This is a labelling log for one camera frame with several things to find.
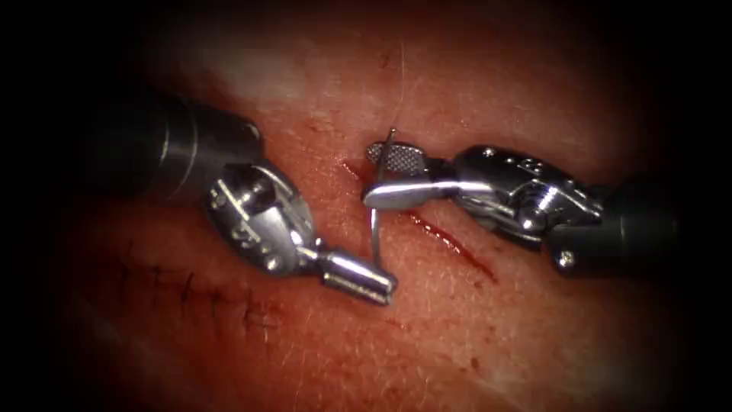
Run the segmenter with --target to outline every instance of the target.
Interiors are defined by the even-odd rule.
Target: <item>silver metal instrument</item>
[[[381,143],[367,148],[367,158]],[[451,161],[427,157],[408,143],[395,142],[387,170],[404,176],[377,182],[364,191],[369,208],[403,210],[447,198],[478,224],[523,246],[541,247],[557,224],[591,224],[602,206],[570,175],[526,153],[477,145]]]
[[[245,260],[284,277],[317,273],[323,284],[375,304],[389,304],[397,287],[390,273],[316,236],[310,208],[295,184],[266,159],[228,165],[206,199],[220,234]]]

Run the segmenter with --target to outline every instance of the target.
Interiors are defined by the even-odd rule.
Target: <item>blood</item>
[[[350,159],[345,160],[342,163],[343,168],[353,177],[355,177],[364,186],[370,185],[374,181],[376,168],[366,159]],[[460,242],[458,242],[454,236],[450,235],[443,229],[435,226],[434,224],[427,221],[425,218],[420,216],[415,211],[401,211],[400,216],[408,217],[412,224],[419,226],[428,235],[439,239],[443,242],[446,247],[453,253],[462,256],[468,263],[474,268],[483,272],[493,284],[498,284],[498,278],[487,266],[476,259],[475,255],[471,253],[467,248]],[[477,289],[481,289],[482,286],[476,284]]]

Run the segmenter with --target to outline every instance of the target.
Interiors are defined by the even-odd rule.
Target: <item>skin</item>
[[[343,163],[359,165],[392,125],[430,156],[491,143],[591,184],[658,166],[637,83],[569,14],[409,4],[257,13],[169,19],[141,67],[254,119],[318,232],[361,257],[362,184]],[[496,282],[396,214],[382,215],[381,242],[400,286],[380,308],[312,276],[255,271],[199,208],[87,204],[60,224],[57,353],[105,399],[150,410],[663,405],[682,331],[658,288],[561,278],[446,201],[420,214]]]

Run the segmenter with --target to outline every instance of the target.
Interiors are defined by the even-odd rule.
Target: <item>curved suture needle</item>
[[[389,150],[394,136],[397,135],[397,129],[392,127],[389,129],[389,135],[387,136],[384,145],[381,148],[381,154],[376,165],[376,182],[380,182],[384,178],[384,170],[386,169],[387,160],[389,158]],[[381,245],[379,242],[379,211],[377,209],[371,209],[370,222],[371,222],[371,254],[374,258],[376,267],[381,267]]]

